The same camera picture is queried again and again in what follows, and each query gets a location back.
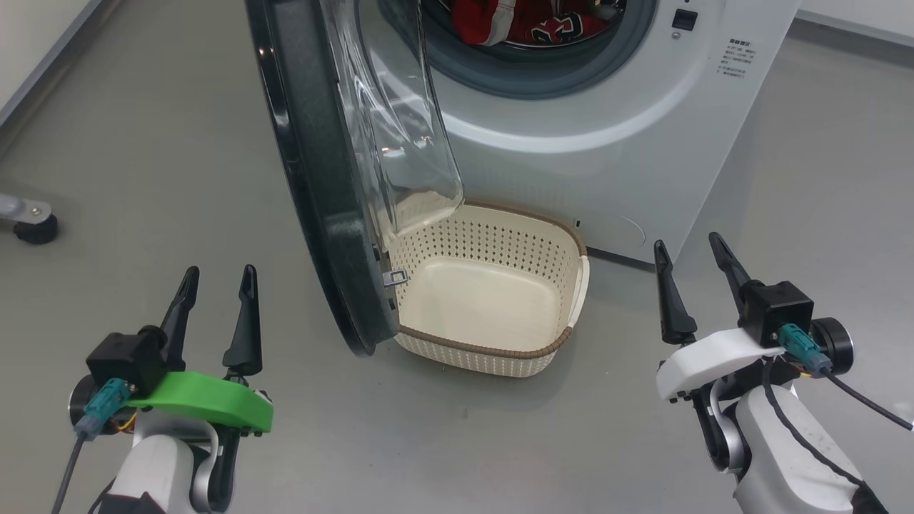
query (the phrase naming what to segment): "laundry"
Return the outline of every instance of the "laundry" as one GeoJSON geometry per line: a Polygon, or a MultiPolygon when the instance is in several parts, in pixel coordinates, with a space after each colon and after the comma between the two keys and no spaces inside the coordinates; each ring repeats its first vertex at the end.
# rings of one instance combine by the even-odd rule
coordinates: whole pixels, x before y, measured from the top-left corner
{"type": "Polygon", "coordinates": [[[451,16],[464,43],[488,47],[570,43],[597,34],[620,13],[593,0],[453,0],[451,16]]]}

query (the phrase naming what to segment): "transparent door glass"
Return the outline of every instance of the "transparent door glass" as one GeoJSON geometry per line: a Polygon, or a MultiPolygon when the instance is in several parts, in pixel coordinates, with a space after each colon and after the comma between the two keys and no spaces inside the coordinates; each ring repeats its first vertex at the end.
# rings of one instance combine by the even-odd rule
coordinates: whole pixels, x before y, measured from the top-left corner
{"type": "Polygon", "coordinates": [[[463,186],[431,84],[419,0],[321,0],[380,239],[450,216],[463,186]]]}

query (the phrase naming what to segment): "floor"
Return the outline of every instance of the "floor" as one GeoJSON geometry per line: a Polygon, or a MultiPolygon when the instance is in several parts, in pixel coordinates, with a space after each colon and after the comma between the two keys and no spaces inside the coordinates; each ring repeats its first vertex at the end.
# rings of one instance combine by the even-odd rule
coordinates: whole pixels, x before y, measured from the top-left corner
{"type": "MultiPolygon", "coordinates": [[[[794,27],[679,262],[700,334],[736,312],[705,234],[755,277],[792,280],[855,336],[848,382],[914,399],[914,51],[794,27]]],[[[3,511],[53,500],[66,399],[109,332],[158,323],[202,270],[190,369],[221,374],[245,263],[260,272],[275,431],[240,449],[234,512],[739,512],[685,405],[659,402],[649,273],[595,262],[577,337],[540,375],[443,368],[336,331],[292,211],[240,1],[124,3],[0,156],[0,189],[49,201],[58,241],[0,230],[3,511]]],[[[801,396],[892,511],[909,435],[824,383],[801,396]]],[[[64,511],[85,512],[130,446],[83,452],[64,511]]]]}

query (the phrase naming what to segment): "black cable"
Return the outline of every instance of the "black cable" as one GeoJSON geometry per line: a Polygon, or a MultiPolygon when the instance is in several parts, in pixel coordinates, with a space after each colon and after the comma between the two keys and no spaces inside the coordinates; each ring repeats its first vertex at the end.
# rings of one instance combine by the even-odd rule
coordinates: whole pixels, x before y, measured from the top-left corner
{"type": "Polygon", "coordinates": [[[804,439],[803,436],[800,434],[800,431],[798,431],[796,429],[796,427],[793,426],[793,423],[791,423],[791,421],[789,419],[787,419],[787,416],[784,414],[784,411],[781,409],[781,406],[778,404],[777,398],[774,397],[774,390],[771,388],[771,364],[772,364],[772,361],[770,361],[770,360],[768,362],[765,362],[765,366],[761,370],[761,387],[763,387],[765,389],[765,397],[768,398],[768,403],[771,404],[771,408],[774,409],[775,415],[777,415],[778,419],[781,420],[781,424],[783,424],[784,427],[786,427],[787,430],[790,431],[791,435],[793,436],[793,439],[796,439],[796,442],[799,443],[800,446],[802,446],[803,448],[806,448],[806,450],[809,453],[813,454],[813,457],[815,457],[815,460],[828,466],[828,468],[831,469],[832,471],[834,471],[834,473],[836,475],[846,478],[847,481],[850,482],[851,484],[854,484],[855,486],[858,486],[858,487],[867,487],[868,488],[868,486],[866,485],[866,482],[851,475],[847,471],[844,471],[844,469],[842,467],[840,467],[839,465],[837,465],[834,462],[832,462],[831,460],[829,460],[829,458],[826,457],[825,455],[822,455],[822,452],[820,452],[818,449],[816,449],[816,447],[813,446],[809,441],[804,439]]]}
{"type": "Polygon", "coordinates": [[[832,372],[829,371],[828,369],[822,369],[822,370],[820,370],[819,372],[822,373],[828,380],[831,380],[832,383],[834,383],[834,385],[836,385],[836,386],[838,386],[839,388],[841,388],[842,391],[846,392],[847,394],[850,394],[851,396],[853,396],[854,398],[856,398],[859,402],[863,403],[865,406],[869,407],[870,409],[872,409],[872,410],[874,410],[874,411],[876,411],[876,412],[882,414],[883,416],[887,417],[888,420],[891,421],[892,423],[904,427],[905,430],[914,431],[914,425],[912,425],[910,422],[907,422],[907,421],[905,421],[905,420],[899,418],[898,416],[896,416],[896,415],[893,414],[892,412],[889,412],[885,407],[882,407],[882,406],[876,404],[875,402],[873,402],[872,400],[870,400],[870,399],[867,398],[866,396],[860,394],[860,393],[857,392],[857,391],[854,391],[854,389],[851,388],[851,386],[849,386],[849,385],[845,384],[844,382],[840,381],[840,380],[839,380],[835,375],[833,375],[832,372]]]}
{"type": "Polygon", "coordinates": [[[73,469],[76,468],[76,460],[80,458],[82,444],[85,442],[86,434],[79,434],[76,436],[76,444],[73,445],[73,452],[69,455],[67,469],[65,469],[63,472],[63,480],[60,481],[58,496],[57,499],[54,500],[54,507],[51,509],[51,514],[60,514],[60,508],[63,507],[63,498],[67,496],[67,487],[69,487],[69,480],[73,478],[73,469]]]}
{"type": "Polygon", "coordinates": [[[108,493],[108,491],[112,490],[113,485],[114,485],[114,478],[112,478],[112,481],[108,482],[108,485],[105,486],[105,488],[101,490],[101,493],[99,493],[99,496],[97,498],[95,498],[95,501],[92,502],[92,506],[89,507],[89,511],[87,512],[87,514],[95,514],[95,509],[97,509],[99,507],[99,505],[101,505],[101,502],[105,499],[105,495],[108,493]]]}

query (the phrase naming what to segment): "gray rubber seal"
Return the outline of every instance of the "gray rubber seal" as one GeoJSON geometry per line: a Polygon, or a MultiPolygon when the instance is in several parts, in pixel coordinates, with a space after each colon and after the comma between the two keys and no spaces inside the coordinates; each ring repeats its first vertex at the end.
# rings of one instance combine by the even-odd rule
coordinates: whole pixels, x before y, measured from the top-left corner
{"type": "Polygon", "coordinates": [[[612,75],[641,45],[658,0],[628,2],[614,27],[559,48],[470,46],[438,0],[422,0],[431,66],[464,86],[518,100],[548,100],[583,91],[612,75]]]}

